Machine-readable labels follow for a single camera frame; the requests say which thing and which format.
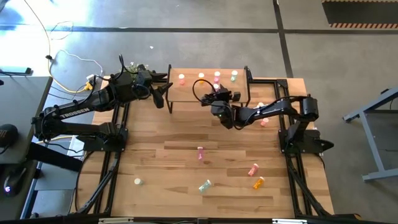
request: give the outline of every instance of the computer mouse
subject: computer mouse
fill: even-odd
[[[19,191],[21,191],[25,173],[25,166],[18,166],[14,170],[10,171],[3,186],[3,191],[7,196],[15,196]]]
[[[12,124],[0,126],[0,147],[7,148],[18,139],[18,129]]]

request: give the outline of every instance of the white cable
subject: white cable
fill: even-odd
[[[43,28],[43,31],[44,31],[44,33],[45,33],[45,36],[46,36],[46,38],[47,38],[47,42],[48,42],[48,44],[49,44],[49,54],[47,55],[47,56],[49,56],[49,57],[51,57],[51,43],[50,43],[50,37],[49,37],[49,34],[47,33],[47,30],[45,29],[45,27],[44,27],[44,25],[43,25],[43,23],[42,23],[42,21],[40,20],[40,18],[37,16],[37,14],[35,13],[35,11],[32,9],[32,7],[29,5],[29,3],[26,1],[26,0],[24,0],[24,2],[26,3],[26,5],[29,7],[29,9],[32,11],[32,13],[35,15],[35,17],[37,18],[37,20],[39,21],[39,23],[40,23],[40,25],[42,26],[42,28]],[[84,60],[84,61],[89,61],[89,62],[95,62],[100,68],[101,68],[101,74],[103,73],[103,69],[102,69],[102,66],[97,62],[97,61],[95,61],[95,60],[88,60],[88,59],[82,59],[82,58],[80,58],[80,57],[78,57],[77,55],[72,55],[72,54],[70,54],[70,53],[68,53],[67,51],[65,51],[65,50],[62,50],[62,51],[64,51],[66,54],[68,54],[68,55],[71,55],[71,56],[74,56],[74,57],[77,57],[78,59],[80,59],[80,60]],[[63,88],[65,91],[67,91],[67,92],[69,92],[69,93],[81,93],[81,92],[83,92],[83,91],[85,91],[85,88],[84,89],[82,89],[82,90],[76,90],[76,91],[74,91],[74,90],[69,90],[67,87],[65,87],[65,86],[63,86],[60,82],[58,82],[58,80],[57,79],[55,79],[55,77],[51,74],[51,67],[52,67],[52,62],[50,62],[50,61],[52,61],[50,58],[48,58],[48,60],[47,60],[47,70],[49,71],[49,75],[53,78],[53,81],[56,83],[56,84],[58,84],[61,88]]]
[[[84,62],[94,62],[94,63],[97,64],[97,65],[99,66],[99,68],[101,69],[101,71],[100,71],[100,73],[99,73],[99,76],[102,77],[102,74],[103,74],[102,66],[101,66],[96,60],[93,60],[93,59],[84,59],[84,58],[81,58],[81,57],[79,57],[79,56],[77,56],[77,55],[71,54],[71,53],[69,53],[69,52],[67,52],[66,50],[63,50],[63,49],[60,49],[60,50],[57,52],[57,54],[55,54],[53,60],[55,60],[55,59],[57,58],[57,55],[58,55],[58,53],[59,53],[60,51],[64,52],[65,54],[67,54],[67,55],[69,55],[69,56],[76,57],[77,59],[82,60],[82,61],[84,61]]]
[[[67,35],[63,36],[62,38],[57,38],[57,39],[51,37],[51,34],[52,34],[52,32],[55,30],[55,28],[57,28],[60,24],[64,24],[64,23],[68,23],[68,22],[70,23],[70,29],[68,30],[68,34],[67,34]],[[62,39],[64,39],[64,38],[66,38],[67,36],[69,36],[72,32],[73,32],[73,22],[72,22],[72,21],[58,22],[58,23],[51,29],[51,31],[50,31],[50,37],[51,37],[51,40],[62,40]]]

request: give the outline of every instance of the floor stripe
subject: floor stripe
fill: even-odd
[[[398,30],[347,30],[347,29],[285,29],[285,34],[331,34],[331,35],[398,35]]]
[[[0,25],[0,30],[42,29],[36,25]],[[53,31],[69,31],[70,27],[57,27]],[[85,27],[74,26],[74,32],[195,32],[195,33],[245,33],[245,34],[276,34],[278,29],[246,29],[246,28],[141,28],[141,27]]]
[[[276,23],[278,25],[278,31],[279,31],[280,47],[282,49],[282,56],[283,56],[284,64],[285,64],[286,77],[293,78],[292,64],[290,63],[289,51],[287,50],[284,25],[282,22],[282,16],[280,14],[279,4],[278,4],[277,0],[273,0],[273,3],[274,3]]]

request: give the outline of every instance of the wooden tabletop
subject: wooden tabletop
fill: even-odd
[[[231,82],[232,71],[237,71],[235,82]],[[241,99],[239,103],[248,101],[248,83],[246,80],[245,70],[243,69],[212,69],[212,68],[172,68],[170,70],[170,82],[173,85],[169,89],[170,102],[197,102],[198,100],[192,93],[193,83],[199,79],[199,73],[203,73],[204,80],[214,83],[215,72],[220,72],[220,84],[232,92],[240,92]],[[180,84],[178,76],[184,75],[185,83]],[[211,86],[208,83],[195,84],[195,93],[201,98],[204,94],[211,93]]]
[[[290,78],[288,84],[291,95],[307,94],[303,79]],[[271,85],[251,84],[250,89],[250,106],[275,100]],[[111,121],[112,113],[95,113],[93,123]],[[112,216],[294,216],[285,158],[279,150],[277,117],[269,118],[265,128],[255,121],[242,131],[228,130],[211,115],[208,106],[178,103],[169,114],[167,108],[158,110],[148,99],[131,103],[127,128],[129,139],[120,162]],[[202,162],[197,158],[198,146],[205,148]],[[103,157],[103,152],[93,153],[83,168],[78,188],[80,206],[98,185]],[[333,213],[321,160],[309,154],[302,157],[309,189]],[[259,170],[249,177],[254,163]],[[260,176],[265,182],[254,190],[252,186]],[[144,184],[135,185],[135,178]],[[213,186],[201,194],[198,188],[207,179]],[[304,211],[299,190],[298,196]]]

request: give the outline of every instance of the gray floor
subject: gray floor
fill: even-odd
[[[30,2],[47,26],[74,21],[76,26],[90,27],[277,27],[271,0],[54,0],[41,3],[42,7]],[[279,0],[279,5],[286,29],[331,29],[321,1]],[[0,24],[37,21],[23,1],[10,0],[0,13]],[[324,157],[335,212],[396,223],[398,178],[362,181],[361,175],[376,171],[376,165],[361,123],[346,124],[341,117],[398,85],[398,36],[289,34],[286,39],[294,77],[304,78],[308,92],[318,99],[320,118],[315,124],[323,139],[335,143]],[[95,59],[107,74],[119,70],[118,54],[122,53],[126,63],[148,64],[158,72],[165,72],[170,63],[206,68],[248,65],[255,77],[286,77],[278,34],[74,32],[63,40],[53,40],[52,48],[52,55],[66,49]],[[0,31],[0,49],[2,63],[30,66],[35,75],[47,74],[44,56],[48,49],[42,30]],[[60,82],[76,89],[99,69],[60,52],[52,72]],[[54,89],[51,93],[70,97]],[[66,102],[50,96],[47,105]],[[398,108],[398,101],[392,107]],[[74,122],[91,120],[92,114],[88,114]],[[396,158],[391,165],[398,167],[398,154],[390,154]],[[41,191],[34,211],[43,216],[67,213],[70,196],[70,190]]]

